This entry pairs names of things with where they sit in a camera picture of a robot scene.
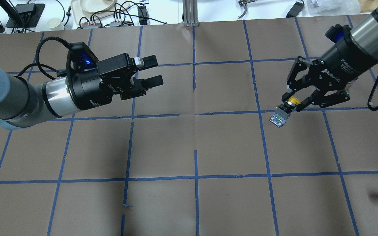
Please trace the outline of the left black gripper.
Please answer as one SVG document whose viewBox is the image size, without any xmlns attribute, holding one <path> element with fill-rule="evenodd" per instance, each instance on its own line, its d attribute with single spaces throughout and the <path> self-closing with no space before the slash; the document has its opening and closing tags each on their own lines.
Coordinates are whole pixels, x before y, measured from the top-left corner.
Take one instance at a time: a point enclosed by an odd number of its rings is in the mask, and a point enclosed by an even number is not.
<svg viewBox="0 0 378 236">
<path fill-rule="evenodd" d="M 111 103 L 114 95 L 119 95 L 121 100 L 144 96 L 147 89 L 164 85 L 163 77 L 137 79 L 135 74 L 157 66 L 156 55 L 132 58 L 121 54 L 97 62 L 94 69 L 68 72 L 72 102 L 78 109 L 88 110 Z"/>
</svg>

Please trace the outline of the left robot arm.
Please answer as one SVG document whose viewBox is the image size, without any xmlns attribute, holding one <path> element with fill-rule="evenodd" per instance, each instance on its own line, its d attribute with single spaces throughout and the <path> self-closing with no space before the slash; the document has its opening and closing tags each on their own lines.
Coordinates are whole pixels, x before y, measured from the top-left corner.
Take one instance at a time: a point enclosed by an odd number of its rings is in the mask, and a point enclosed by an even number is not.
<svg viewBox="0 0 378 236">
<path fill-rule="evenodd" d="M 155 55 L 131 58 L 124 53 L 86 60 L 87 69 L 68 67 L 66 76 L 31 85 L 0 69 L 0 126 L 16 130 L 111 103 L 114 95 L 129 100 L 163 85 L 162 76 L 137 79 L 135 73 L 158 66 Z"/>
</svg>

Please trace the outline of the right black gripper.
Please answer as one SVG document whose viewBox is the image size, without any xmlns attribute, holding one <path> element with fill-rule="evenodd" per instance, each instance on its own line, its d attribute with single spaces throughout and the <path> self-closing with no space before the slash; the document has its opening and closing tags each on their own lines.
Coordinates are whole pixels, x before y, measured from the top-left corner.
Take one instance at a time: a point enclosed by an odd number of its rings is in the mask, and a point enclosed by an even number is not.
<svg viewBox="0 0 378 236">
<path fill-rule="evenodd" d="M 346 85 L 357 78 L 357 70 L 353 69 L 345 59 L 340 59 L 331 68 L 324 60 L 309 61 L 298 56 L 288 74 L 288 89 L 282 95 L 282 103 L 298 104 L 296 112 L 307 107 L 326 108 L 350 99 Z M 303 101 L 294 94 L 304 88 L 313 86 L 315 91 Z"/>
</svg>

